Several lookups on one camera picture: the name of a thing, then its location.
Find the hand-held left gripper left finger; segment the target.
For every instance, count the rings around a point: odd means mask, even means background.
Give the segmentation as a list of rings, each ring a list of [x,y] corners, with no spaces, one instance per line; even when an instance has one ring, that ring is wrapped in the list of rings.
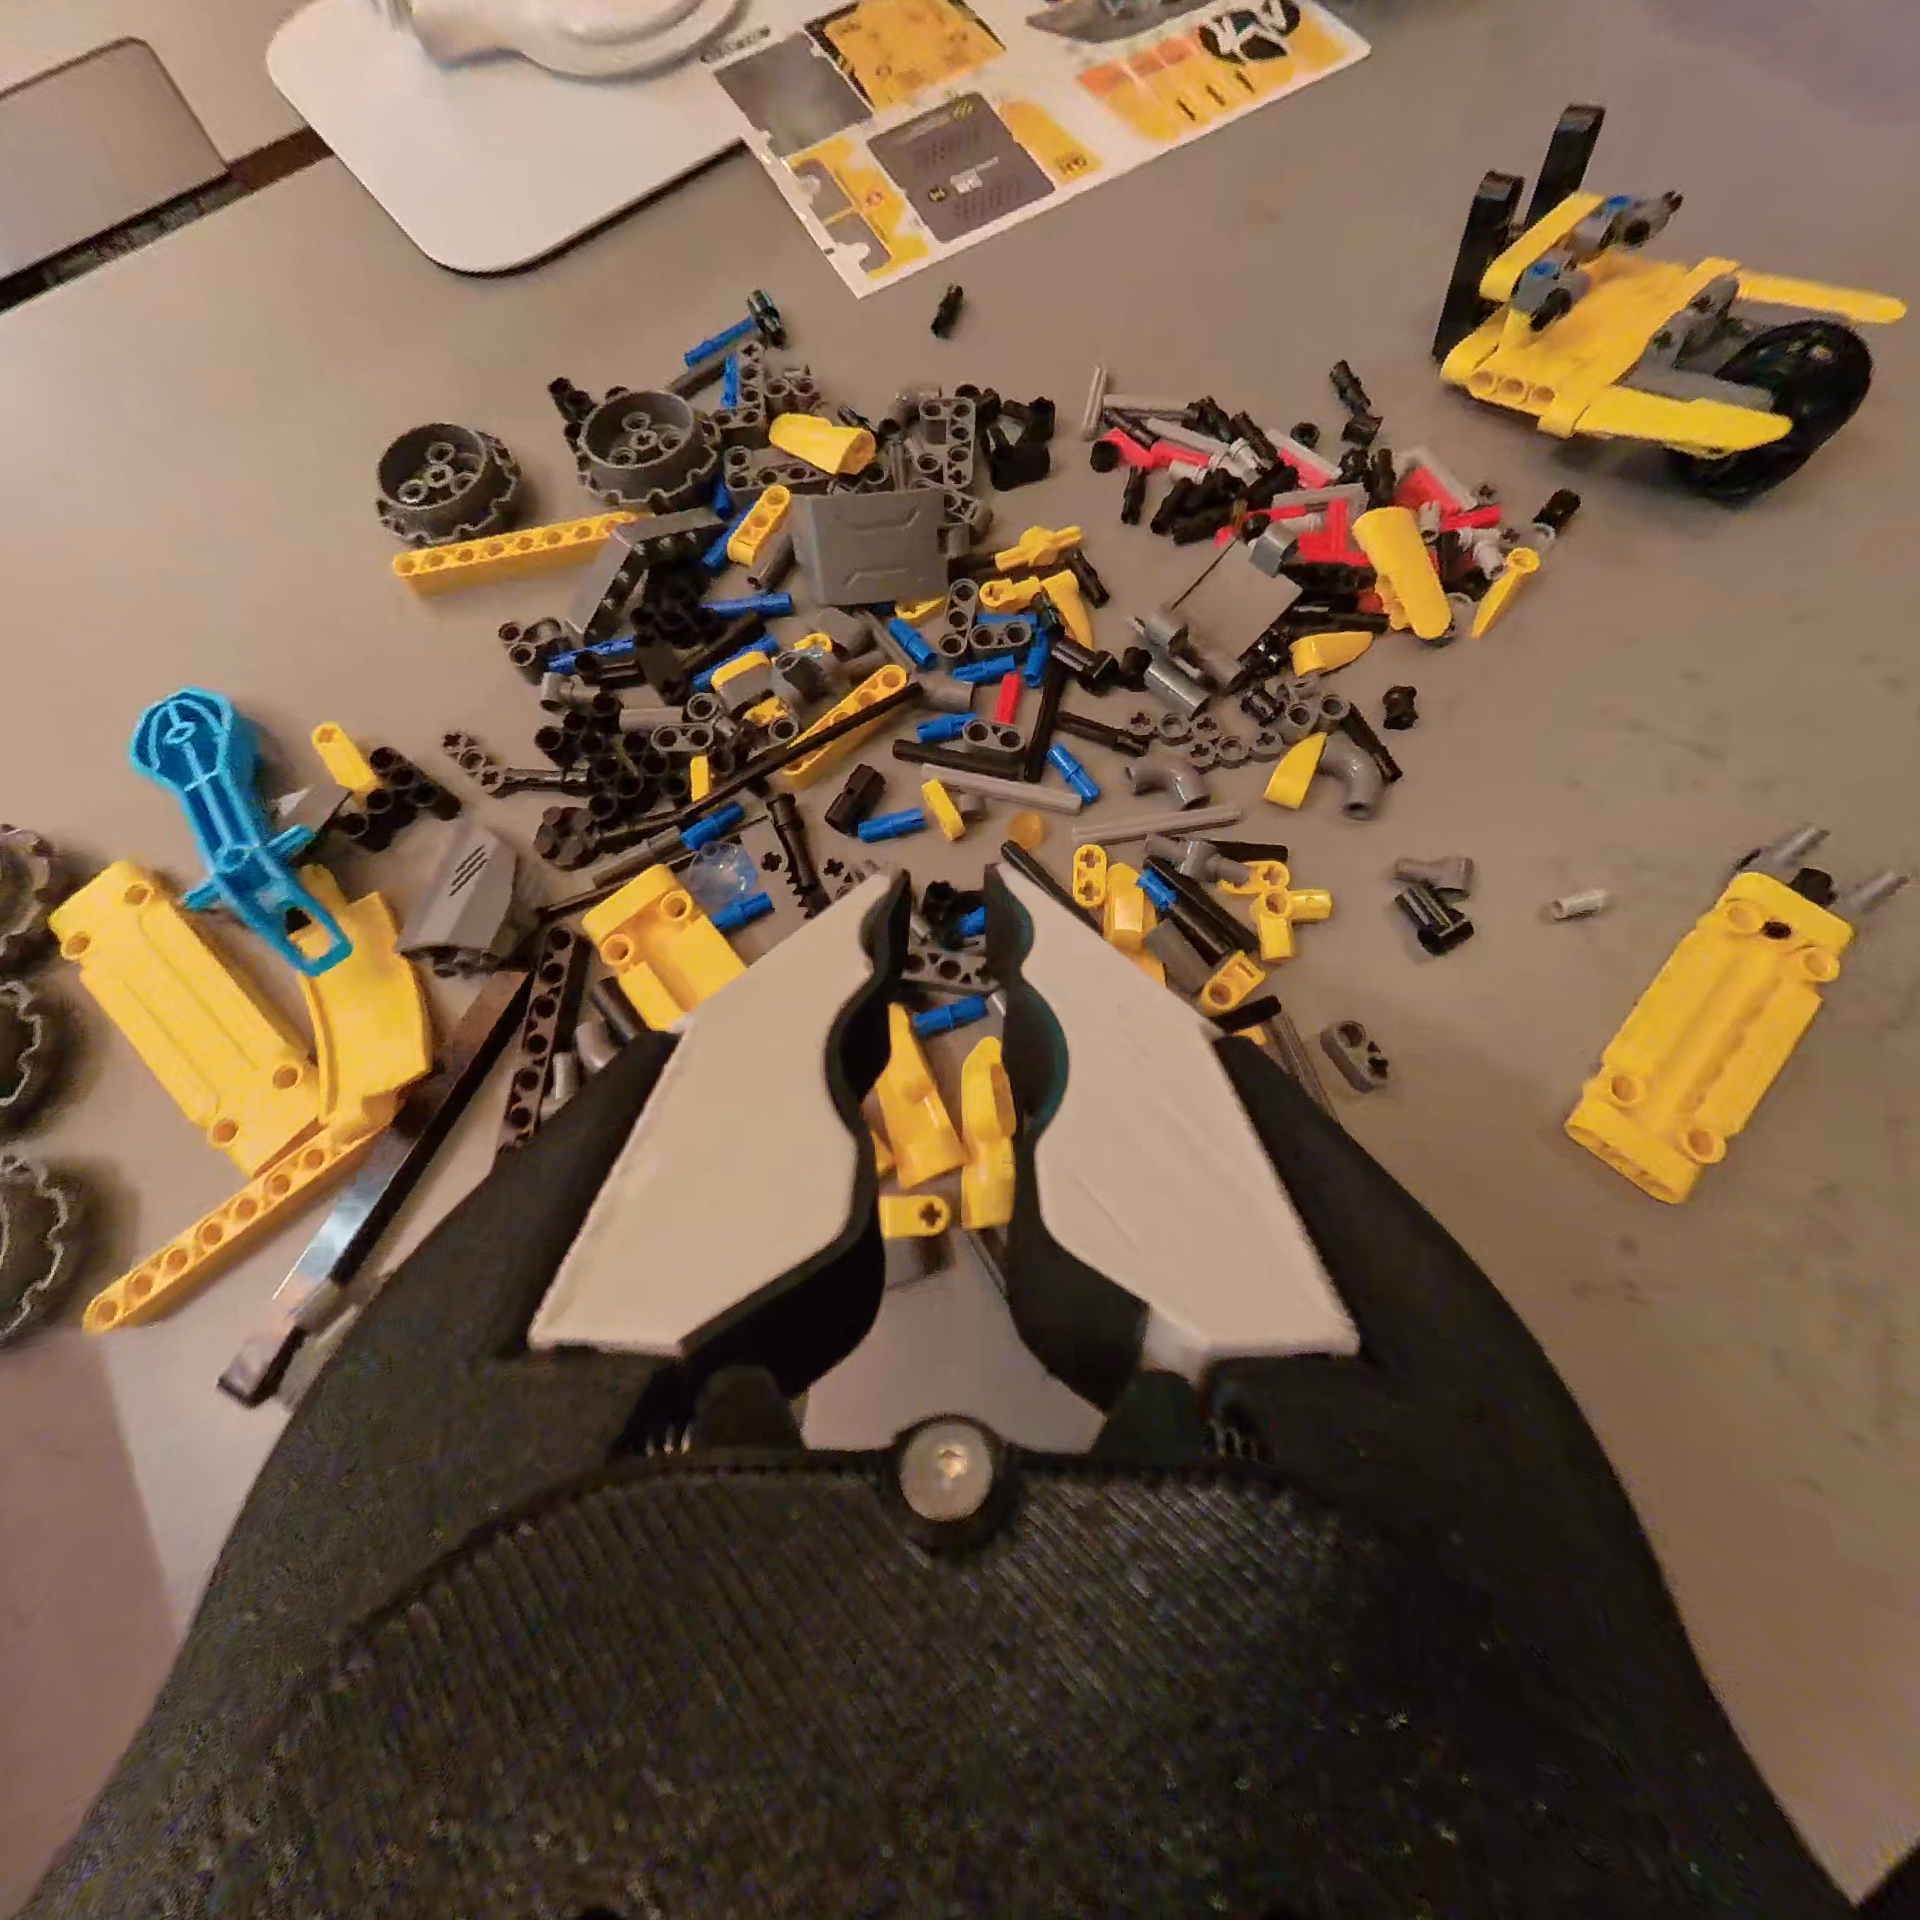
[[[690,1361],[878,1227],[862,1099],[906,920],[906,876],[864,877],[680,1024],[531,1352]]]

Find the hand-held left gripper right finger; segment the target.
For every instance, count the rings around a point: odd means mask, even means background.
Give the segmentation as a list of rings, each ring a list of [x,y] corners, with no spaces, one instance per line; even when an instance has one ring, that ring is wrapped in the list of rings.
[[[1006,866],[987,876],[1006,1008],[1015,1211],[1006,1301],[1089,1403],[1140,1373],[1207,1389],[1238,1363],[1352,1359],[1354,1314],[1232,1076],[1294,1087]]]

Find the yellow panel with grey pins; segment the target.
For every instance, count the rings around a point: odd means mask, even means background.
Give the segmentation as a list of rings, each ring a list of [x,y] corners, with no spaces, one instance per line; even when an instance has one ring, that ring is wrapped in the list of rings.
[[[1802,825],[1736,866],[1575,1099],[1569,1138],[1662,1204],[1723,1163],[1840,978],[1866,907],[1815,864],[1826,836]]]

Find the pile of toy building pieces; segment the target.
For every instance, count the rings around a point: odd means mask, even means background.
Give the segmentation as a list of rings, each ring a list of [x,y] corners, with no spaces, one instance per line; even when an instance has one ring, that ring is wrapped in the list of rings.
[[[1327,788],[1375,818],[1416,689],[1371,720],[1338,676],[1398,635],[1486,635],[1579,505],[1508,523],[1494,488],[1382,444],[1352,367],[1330,379],[1336,447],[1209,396],[1092,393],[1120,525],[1207,551],[1106,635],[1086,531],[996,521],[1049,477],[1052,400],[906,386],[873,420],[754,344],[692,353],[663,393],[719,427],[711,499],[568,570],[571,610],[502,627],[542,696],[535,763],[444,740],[480,794],[539,795],[535,855],[585,876],[545,913],[545,972],[599,941],[608,986],[670,1024],[736,972],[704,949],[774,915],[777,883],[814,916],[888,855],[979,843],[1320,1096],[1273,978],[1336,900],[1211,783],[1248,765],[1271,810]]]

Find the grey black elbow connector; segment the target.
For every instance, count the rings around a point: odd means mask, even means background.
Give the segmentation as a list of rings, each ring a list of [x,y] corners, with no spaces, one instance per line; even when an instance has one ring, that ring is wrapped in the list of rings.
[[[1472,939],[1474,924],[1465,904],[1478,883],[1474,858],[1403,855],[1394,860],[1390,877],[1394,907],[1426,955],[1448,955]]]

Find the glossy black flat bar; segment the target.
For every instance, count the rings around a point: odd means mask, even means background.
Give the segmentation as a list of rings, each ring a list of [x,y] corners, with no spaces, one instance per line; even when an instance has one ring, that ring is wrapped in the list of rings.
[[[242,1409],[271,1400],[303,1348],[335,1325],[350,1289],[441,1152],[450,1130],[486,1087],[521,1018],[528,968],[502,969],[455,1024],[441,1065],[410,1093],[392,1127],[372,1140],[359,1170],[273,1296],[271,1319],[228,1359],[218,1389]]]

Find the yellow curved toy panel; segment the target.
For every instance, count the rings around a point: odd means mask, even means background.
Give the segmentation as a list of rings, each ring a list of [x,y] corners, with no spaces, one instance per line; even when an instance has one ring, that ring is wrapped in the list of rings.
[[[300,877],[350,941],[344,963],[303,978],[321,1071],[321,1117],[346,1145],[394,1122],[401,1099],[434,1065],[434,1028],[384,897],[347,898],[321,864],[303,866]]]

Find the grey vented toy panel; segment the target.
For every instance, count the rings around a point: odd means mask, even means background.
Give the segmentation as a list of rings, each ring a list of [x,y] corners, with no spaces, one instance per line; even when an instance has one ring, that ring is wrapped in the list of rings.
[[[398,951],[434,976],[479,976],[504,969],[528,927],[515,849],[483,823],[457,823]]]

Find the long yellow toy beam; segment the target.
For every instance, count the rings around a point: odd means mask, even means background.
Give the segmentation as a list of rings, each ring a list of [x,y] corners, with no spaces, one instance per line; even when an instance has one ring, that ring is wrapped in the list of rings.
[[[392,561],[392,576],[420,597],[535,581],[602,559],[616,532],[644,520],[635,513],[602,513],[410,548]]]
[[[103,1338],[177,1313],[258,1242],[356,1173],[392,1127],[388,1114],[383,1124],[336,1122],[300,1140],[236,1195],[96,1292],[83,1313],[83,1333]]]

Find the plain yellow toy panel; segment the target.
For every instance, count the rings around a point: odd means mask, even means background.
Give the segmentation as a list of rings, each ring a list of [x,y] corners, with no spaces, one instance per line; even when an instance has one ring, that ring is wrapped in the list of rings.
[[[256,1178],[321,1127],[306,1043],[178,893],[120,860],[60,904],[55,944],[204,1138]]]

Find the teal brick separator tool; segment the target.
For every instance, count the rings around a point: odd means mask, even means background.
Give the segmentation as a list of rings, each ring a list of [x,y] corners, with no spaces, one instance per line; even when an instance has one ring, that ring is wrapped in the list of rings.
[[[256,731],[227,696],[182,689],[156,703],[136,725],[128,762],[178,803],[201,855],[206,874],[185,907],[223,907],[303,976],[350,955],[350,935],[298,876],[296,860],[315,835],[271,821]]]

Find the dark grey toy wheel hub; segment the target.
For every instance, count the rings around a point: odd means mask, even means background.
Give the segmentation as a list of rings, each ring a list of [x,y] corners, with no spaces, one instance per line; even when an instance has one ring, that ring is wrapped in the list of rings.
[[[65,1063],[62,1001],[24,976],[2,980],[2,1137],[24,1133],[44,1112]]]
[[[39,832],[2,823],[2,976],[34,968],[54,941],[54,913],[70,890],[60,850]]]
[[[518,458],[480,427],[415,426],[376,465],[376,515],[415,548],[510,532],[520,501]]]
[[[611,391],[571,447],[587,491],[616,511],[682,513],[708,501],[722,476],[719,427],[672,391]]]
[[[2,1154],[2,1348],[54,1322],[89,1251],[89,1188],[70,1169]]]

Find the small yellow toy vehicle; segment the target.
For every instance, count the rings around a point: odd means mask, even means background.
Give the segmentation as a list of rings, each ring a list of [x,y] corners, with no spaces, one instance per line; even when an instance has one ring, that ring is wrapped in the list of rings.
[[[1432,339],[1443,379],[1560,442],[1658,448],[1719,505],[1782,488],[1855,420],[1895,295],[1654,253],[1683,197],[1596,195],[1606,111],[1569,106],[1531,183],[1486,173]]]

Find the yellow sticker sheet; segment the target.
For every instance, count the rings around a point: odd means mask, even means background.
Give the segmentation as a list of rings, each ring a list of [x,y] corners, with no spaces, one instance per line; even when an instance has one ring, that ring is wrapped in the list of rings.
[[[860,297],[1366,61],[1323,4],[814,4],[714,77]]]

